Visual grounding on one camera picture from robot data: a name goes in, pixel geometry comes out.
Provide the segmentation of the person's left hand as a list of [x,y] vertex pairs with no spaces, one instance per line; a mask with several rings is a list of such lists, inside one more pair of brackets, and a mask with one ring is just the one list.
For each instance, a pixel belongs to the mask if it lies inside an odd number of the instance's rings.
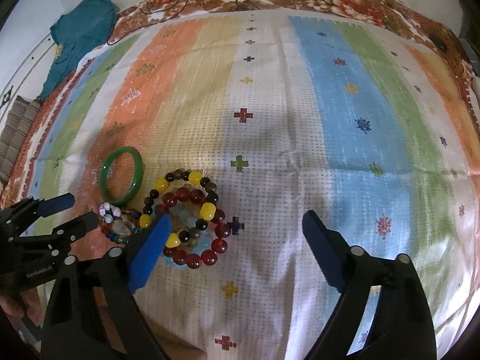
[[1,291],[1,308],[10,316],[23,317],[24,314],[32,320],[35,325],[39,325],[43,319],[43,313],[36,288],[26,290],[22,294],[14,297],[7,294],[6,291]]

